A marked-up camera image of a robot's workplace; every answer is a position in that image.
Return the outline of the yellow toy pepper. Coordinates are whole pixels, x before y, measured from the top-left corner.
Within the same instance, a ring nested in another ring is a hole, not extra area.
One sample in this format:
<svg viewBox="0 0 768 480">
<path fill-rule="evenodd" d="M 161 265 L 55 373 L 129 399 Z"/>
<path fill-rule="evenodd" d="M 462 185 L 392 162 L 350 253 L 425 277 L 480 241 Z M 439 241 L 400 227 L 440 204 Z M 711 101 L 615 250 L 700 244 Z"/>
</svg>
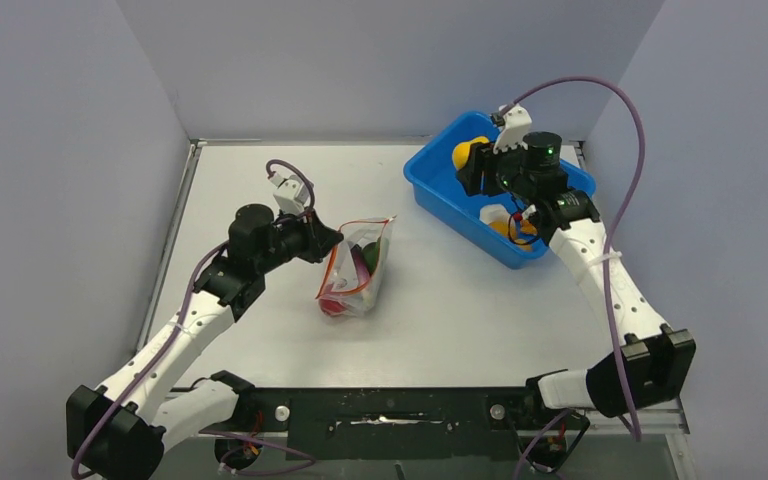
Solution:
<svg viewBox="0 0 768 480">
<path fill-rule="evenodd" d="M 456 171 L 464 168 L 469 160 L 470 152 L 474 145 L 483 146 L 490 144 L 490 140 L 485 136 L 478 136 L 472 140 L 458 143 L 451 154 L 452 163 Z"/>
</svg>

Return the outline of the green toy avocado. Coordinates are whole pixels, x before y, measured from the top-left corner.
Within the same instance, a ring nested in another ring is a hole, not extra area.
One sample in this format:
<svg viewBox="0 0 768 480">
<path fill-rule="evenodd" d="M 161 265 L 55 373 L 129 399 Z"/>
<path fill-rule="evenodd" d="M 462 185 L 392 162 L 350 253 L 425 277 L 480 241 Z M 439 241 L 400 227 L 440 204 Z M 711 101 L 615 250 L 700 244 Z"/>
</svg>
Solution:
<svg viewBox="0 0 768 480">
<path fill-rule="evenodd" d="M 362 250 L 362 257 L 370 274 L 373 274 L 377 268 L 379 255 L 380 255 L 380 243 L 371 242 L 366 244 Z"/>
</svg>

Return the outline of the clear zip top bag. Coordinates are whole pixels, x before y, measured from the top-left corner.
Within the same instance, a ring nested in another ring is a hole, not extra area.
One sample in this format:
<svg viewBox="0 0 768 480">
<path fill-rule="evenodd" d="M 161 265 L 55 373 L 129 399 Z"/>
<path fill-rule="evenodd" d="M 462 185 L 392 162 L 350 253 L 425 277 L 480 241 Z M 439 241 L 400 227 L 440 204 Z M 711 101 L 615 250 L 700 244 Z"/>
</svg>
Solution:
<svg viewBox="0 0 768 480">
<path fill-rule="evenodd" d="M 316 295 L 329 317 L 362 317 L 376 305 L 396 217 L 353 220 L 338 229 L 343 240 L 328 257 Z"/>
</svg>

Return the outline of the red toy apple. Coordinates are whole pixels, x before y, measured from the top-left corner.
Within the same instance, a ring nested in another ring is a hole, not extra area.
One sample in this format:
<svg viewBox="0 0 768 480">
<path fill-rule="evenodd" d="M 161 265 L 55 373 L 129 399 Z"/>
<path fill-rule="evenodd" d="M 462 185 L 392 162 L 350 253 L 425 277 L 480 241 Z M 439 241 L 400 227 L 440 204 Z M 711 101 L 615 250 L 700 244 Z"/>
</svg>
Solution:
<svg viewBox="0 0 768 480">
<path fill-rule="evenodd" d="M 333 298 L 319 298 L 318 306 L 322 313 L 329 317 L 346 316 L 351 313 L 350 308 L 344 302 Z"/>
</svg>

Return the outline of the purple toy eggplant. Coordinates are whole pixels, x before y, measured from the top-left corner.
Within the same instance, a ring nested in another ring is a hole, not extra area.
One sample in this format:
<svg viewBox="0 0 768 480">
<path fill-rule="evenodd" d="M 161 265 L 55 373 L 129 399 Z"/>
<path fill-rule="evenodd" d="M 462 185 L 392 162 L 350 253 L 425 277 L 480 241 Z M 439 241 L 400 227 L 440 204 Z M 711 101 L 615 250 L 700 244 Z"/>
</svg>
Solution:
<svg viewBox="0 0 768 480">
<path fill-rule="evenodd" d="M 350 254 L 356 272 L 358 288 L 363 287 L 371 277 L 367 267 L 365 266 L 361 250 L 362 248 L 358 244 L 354 244 L 350 248 Z"/>
</svg>

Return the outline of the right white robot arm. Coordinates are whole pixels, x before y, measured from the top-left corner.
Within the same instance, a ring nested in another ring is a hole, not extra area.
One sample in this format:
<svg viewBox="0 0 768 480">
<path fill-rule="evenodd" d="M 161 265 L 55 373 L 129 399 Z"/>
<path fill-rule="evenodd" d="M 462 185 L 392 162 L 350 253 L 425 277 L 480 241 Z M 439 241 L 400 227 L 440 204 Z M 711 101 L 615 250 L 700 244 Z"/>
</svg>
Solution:
<svg viewBox="0 0 768 480">
<path fill-rule="evenodd" d="M 591 409 L 615 418 L 680 395 L 696 353 L 686 329 L 676 330 L 645 300 L 608 241 L 589 194 L 572 186 L 561 165 L 559 135 L 531 132 L 522 144 L 498 148 L 484 137 L 452 152 L 456 178 L 469 196 L 508 194 L 522 216 L 567 267 L 593 311 L 608 322 L 612 351 L 587 370 L 530 380 L 524 417 L 545 427 L 562 409 Z"/>
</svg>

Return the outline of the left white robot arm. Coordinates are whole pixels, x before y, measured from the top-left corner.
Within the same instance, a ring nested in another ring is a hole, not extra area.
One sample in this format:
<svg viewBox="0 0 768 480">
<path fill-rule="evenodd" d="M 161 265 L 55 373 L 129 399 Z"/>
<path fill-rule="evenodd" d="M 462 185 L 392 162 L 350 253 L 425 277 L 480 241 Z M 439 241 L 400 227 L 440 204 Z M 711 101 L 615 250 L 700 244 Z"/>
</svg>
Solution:
<svg viewBox="0 0 768 480">
<path fill-rule="evenodd" d="M 294 259 L 320 263 L 342 239 L 315 211 L 276 216 L 267 205 L 241 207 L 227 240 L 196 264 L 176 316 L 116 373 L 68 398 L 72 477 L 148 479 L 177 444 L 230 419 L 250 387 L 233 374 L 168 395 L 260 297 L 268 273 Z"/>
</svg>

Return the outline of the blue plastic bin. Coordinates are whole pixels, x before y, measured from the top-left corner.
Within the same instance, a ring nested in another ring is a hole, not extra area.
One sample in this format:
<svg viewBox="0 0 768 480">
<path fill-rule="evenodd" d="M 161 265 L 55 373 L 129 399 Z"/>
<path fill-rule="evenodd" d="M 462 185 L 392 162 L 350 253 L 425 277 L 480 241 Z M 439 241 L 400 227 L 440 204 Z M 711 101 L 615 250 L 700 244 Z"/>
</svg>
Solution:
<svg viewBox="0 0 768 480">
<path fill-rule="evenodd" d="M 573 267 L 601 255 L 605 227 L 591 199 L 595 182 L 588 173 L 561 160 L 562 139 L 555 133 L 531 128 L 524 137 L 526 199 L 464 193 L 451 159 L 454 147 L 478 136 L 494 145 L 498 133 L 490 115 L 478 112 L 465 113 L 444 129 L 404 167 L 417 203 L 511 269 L 524 267 L 547 250 L 560 253 Z M 479 210 L 489 204 L 508 209 L 508 223 L 518 231 L 516 240 L 503 238 L 479 220 Z M 520 233 L 523 220 L 537 229 L 536 236 Z"/>
</svg>

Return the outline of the orange toy fruit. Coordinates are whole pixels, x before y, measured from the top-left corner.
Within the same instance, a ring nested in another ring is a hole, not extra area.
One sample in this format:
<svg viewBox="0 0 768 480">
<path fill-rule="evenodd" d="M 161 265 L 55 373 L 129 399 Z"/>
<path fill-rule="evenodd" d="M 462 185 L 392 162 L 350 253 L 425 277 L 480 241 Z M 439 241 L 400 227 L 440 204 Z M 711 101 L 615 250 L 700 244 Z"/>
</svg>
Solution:
<svg viewBox="0 0 768 480">
<path fill-rule="evenodd" d="M 518 238 L 518 231 L 514 224 L 509 224 L 508 222 L 502 221 L 494 221 L 489 223 L 488 227 L 507 240 L 516 240 Z"/>
</svg>

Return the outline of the orange fried toy piece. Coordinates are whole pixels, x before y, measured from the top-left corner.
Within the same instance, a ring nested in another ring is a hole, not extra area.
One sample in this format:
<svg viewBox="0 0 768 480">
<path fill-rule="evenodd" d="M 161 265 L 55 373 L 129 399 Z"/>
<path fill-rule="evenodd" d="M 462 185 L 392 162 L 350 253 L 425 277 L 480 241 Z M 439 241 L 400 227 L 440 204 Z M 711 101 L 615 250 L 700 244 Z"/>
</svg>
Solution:
<svg viewBox="0 0 768 480">
<path fill-rule="evenodd" d="M 527 220 L 523 220 L 520 223 L 519 231 L 523 235 L 536 236 L 538 234 L 537 229 Z"/>
</svg>

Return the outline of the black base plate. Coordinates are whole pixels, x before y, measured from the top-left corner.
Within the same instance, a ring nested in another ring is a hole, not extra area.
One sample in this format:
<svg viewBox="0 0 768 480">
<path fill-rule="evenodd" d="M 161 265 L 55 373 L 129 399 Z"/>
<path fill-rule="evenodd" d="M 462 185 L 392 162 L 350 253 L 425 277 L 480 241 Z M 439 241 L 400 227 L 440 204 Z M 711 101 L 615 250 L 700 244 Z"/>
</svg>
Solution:
<svg viewBox="0 0 768 480">
<path fill-rule="evenodd" d="M 554 415 L 524 386 L 254 387 L 209 428 L 282 437 L 293 460 L 515 460 Z"/>
</svg>

